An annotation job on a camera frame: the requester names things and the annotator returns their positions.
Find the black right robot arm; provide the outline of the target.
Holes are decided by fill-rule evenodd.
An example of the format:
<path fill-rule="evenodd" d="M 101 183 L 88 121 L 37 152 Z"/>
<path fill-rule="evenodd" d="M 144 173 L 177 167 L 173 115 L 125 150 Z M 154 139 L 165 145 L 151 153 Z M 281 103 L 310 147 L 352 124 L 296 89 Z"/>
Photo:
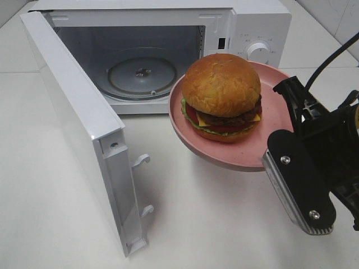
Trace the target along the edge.
<path fill-rule="evenodd" d="M 358 229 L 358 91 L 334 111 L 325 108 L 296 77 L 277 84 L 293 129 L 270 134 L 263 163 L 290 219 L 310 235 L 332 232 L 333 194 Z"/>

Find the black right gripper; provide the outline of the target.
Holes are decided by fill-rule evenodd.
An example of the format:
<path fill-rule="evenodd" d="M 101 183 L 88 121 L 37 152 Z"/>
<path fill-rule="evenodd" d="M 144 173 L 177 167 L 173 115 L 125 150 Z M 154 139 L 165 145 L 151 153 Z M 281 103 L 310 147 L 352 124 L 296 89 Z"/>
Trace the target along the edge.
<path fill-rule="evenodd" d="M 358 226 L 358 91 L 334 111 L 327 110 L 299 82 L 283 80 L 274 88 L 286 101 L 294 133 L 329 188 Z"/>

